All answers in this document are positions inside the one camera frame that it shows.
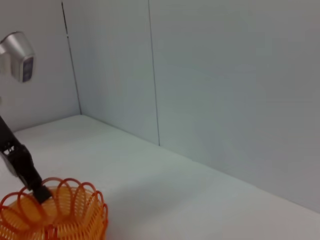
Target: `orange basket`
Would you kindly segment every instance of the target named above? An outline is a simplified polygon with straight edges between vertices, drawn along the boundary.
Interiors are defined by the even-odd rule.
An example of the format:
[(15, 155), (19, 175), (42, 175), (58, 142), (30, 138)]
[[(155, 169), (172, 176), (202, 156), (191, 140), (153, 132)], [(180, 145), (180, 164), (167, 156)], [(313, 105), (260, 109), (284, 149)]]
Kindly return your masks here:
[[(52, 182), (58, 182), (58, 186), (48, 185)], [(41, 205), (25, 193), (25, 187), (1, 201), (0, 240), (105, 239), (108, 207), (102, 193), (91, 183), (51, 177), (42, 184), (46, 184), (52, 197)], [(16, 201), (4, 205), (12, 197)]]

